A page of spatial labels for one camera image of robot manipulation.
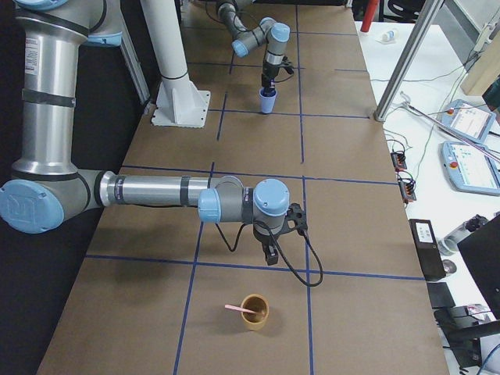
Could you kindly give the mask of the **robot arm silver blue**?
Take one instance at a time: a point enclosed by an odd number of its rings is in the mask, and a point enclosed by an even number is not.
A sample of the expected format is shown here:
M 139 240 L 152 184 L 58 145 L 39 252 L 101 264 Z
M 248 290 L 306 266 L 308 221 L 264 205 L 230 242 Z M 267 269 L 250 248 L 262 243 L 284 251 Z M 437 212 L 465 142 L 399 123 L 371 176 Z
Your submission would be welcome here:
M 254 29 L 248 29 L 241 21 L 240 14 L 253 1 L 217 1 L 216 15 L 229 30 L 233 41 L 234 53 L 244 58 L 258 47 L 265 46 L 266 51 L 262 61 L 261 95 L 265 98 L 273 97 L 276 77 L 280 69 L 285 69 L 293 75 L 293 67 L 285 55 L 290 39 L 290 27 L 279 23 L 271 17 L 264 17 Z
M 262 124 L 243 125 L 233 116 L 216 141 L 207 130 L 146 127 L 135 134 L 139 106 L 120 52 L 80 50 L 74 163 L 89 170 L 206 172 L 241 159 L 261 176 L 285 164 L 269 144 L 258 146 Z M 93 209 L 43 234 L 1 226 L 1 268 L 12 272 L 68 271 L 85 258 L 188 264 L 195 253 L 199 221 L 191 209 L 137 206 Z

